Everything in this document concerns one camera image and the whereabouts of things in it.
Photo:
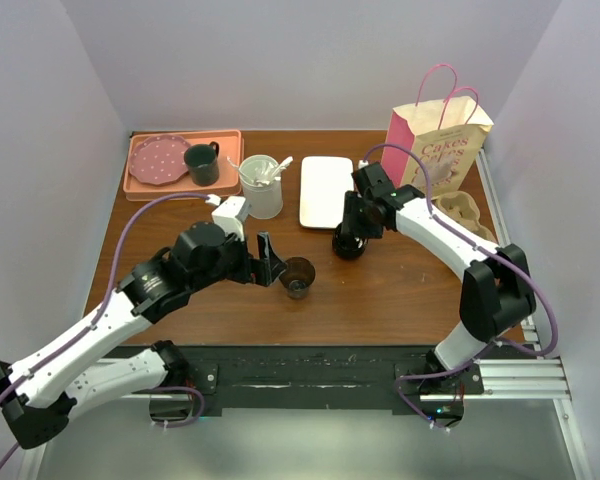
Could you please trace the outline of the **dark brown coffee cup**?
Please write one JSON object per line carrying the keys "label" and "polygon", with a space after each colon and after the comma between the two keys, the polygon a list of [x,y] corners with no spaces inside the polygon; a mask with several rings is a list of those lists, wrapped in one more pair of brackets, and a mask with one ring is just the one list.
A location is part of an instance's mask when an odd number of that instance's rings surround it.
{"label": "dark brown coffee cup", "polygon": [[306,298],[316,278],[314,265],[304,257],[291,257],[285,264],[286,269],[279,280],[287,295],[294,300]]}

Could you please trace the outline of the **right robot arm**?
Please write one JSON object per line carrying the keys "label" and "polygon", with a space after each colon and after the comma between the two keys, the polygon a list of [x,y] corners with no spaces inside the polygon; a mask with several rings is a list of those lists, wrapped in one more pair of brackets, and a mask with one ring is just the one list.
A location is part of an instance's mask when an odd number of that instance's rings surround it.
{"label": "right robot arm", "polygon": [[347,192],[333,248],[343,258],[356,258],[386,230],[424,246],[461,280],[460,321],[425,369],[432,390],[449,392],[461,380],[461,366],[535,312],[526,256],[514,244],[501,247],[471,233],[412,187],[374,199]]}

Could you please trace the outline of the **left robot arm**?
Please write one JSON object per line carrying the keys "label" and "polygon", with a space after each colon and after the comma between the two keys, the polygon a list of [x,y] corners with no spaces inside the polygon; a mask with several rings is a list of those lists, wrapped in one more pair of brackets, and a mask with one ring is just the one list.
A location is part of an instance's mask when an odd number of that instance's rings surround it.
{"label": "left robot arm", "polygon": [[13,364],[0,361],[0,410],[17,445],[38,447],[80,415],[129,393],[185,387],[189,363],[170,341],[102,369],[95,364],[217,282],[271,285],[286,264],[266,232],[258,235],[258,251],[251,255],[235,232],[198,222],[173,246],[136,265],[94,311],[49,345]]}

